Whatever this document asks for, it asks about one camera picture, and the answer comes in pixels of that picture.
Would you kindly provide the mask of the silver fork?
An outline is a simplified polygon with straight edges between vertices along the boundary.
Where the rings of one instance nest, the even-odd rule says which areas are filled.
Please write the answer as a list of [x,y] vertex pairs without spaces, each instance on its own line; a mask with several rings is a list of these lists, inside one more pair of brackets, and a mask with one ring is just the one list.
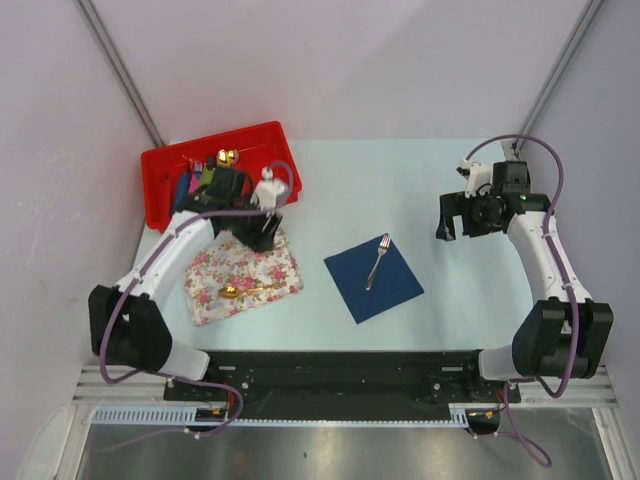
[[374,265],[373,265],[373,267],[372,267],[372,269],[371,269],[371,271],[370,271],[370,273],[369,273],[369,275],[367,277],[367,280],[366,280],[366,284],[365,284],[365,290],[366,291],[370,291],[371,288],[373,287],[373,284],[374,284],[375,277],[376,277],[376,274],[377,274],[378,269],[379,269],[379,265],[380,265],[381,259],[388,252],[390,245],[391,245],[391,236],[388,233],[385,233],[382,236],[382,238],[380,240],[380,243],[378,245],[378,248],[377,248],[376,261],[375,261],[375,263],[374,263]]

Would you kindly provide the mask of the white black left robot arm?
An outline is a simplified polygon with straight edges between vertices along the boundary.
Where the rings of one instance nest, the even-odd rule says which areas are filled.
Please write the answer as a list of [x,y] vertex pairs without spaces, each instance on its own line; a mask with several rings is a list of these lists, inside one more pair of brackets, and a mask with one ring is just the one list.
[[162,310],[179,275],[218,234],[229,232],[255,252],[272,249],[282,220],[278,210],[293,190],[292,176],[281,180],[274,173],[283,165],[265,167],[258,182],[236,168],[216,167],[209,183],[180,199],[168,227],[136,267],[115,285],[91,291],[91,348],[106,382],[116,383],[107,370],[116,364],[134,374],[177,378],[202,400],[219,392],[221,376],[209,368],[209,355],[174,339]]

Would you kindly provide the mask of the dark blue paper napkin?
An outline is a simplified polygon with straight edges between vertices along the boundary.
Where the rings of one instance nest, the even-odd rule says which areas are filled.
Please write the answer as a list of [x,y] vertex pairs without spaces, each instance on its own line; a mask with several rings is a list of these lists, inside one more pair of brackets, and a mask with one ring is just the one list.
[[324,259],[356,324],[424,293],[398,248],[386,237],[383,234]]

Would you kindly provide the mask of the gold spoon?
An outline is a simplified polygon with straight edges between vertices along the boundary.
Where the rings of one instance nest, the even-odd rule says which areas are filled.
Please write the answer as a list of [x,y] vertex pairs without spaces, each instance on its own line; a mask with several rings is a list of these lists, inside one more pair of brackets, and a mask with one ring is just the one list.
[[272,283],[252,288],[240,288],[235,285],[226,285],[218,290],[218,296],[222,299],[236,299],[242,295],[250,295],[258,292],[269,291],[278,289],[280,287],[280,283]]

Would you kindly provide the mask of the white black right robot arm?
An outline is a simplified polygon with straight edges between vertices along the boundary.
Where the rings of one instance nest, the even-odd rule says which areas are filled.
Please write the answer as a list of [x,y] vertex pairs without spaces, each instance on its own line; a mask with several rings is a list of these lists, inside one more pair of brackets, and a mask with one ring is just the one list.
[[551,202],[544,194],[467,197],[462,192],[440,198],[436,237],[475,238],[502,232],[514,245],[531,291],[533,307],[511,343],[485,349],[478,366],[463,373],[461,388],[473,401],[484,401],[497,380],[557,377],[588,379],[599,368],[614,315],[578,280],[557,232]]

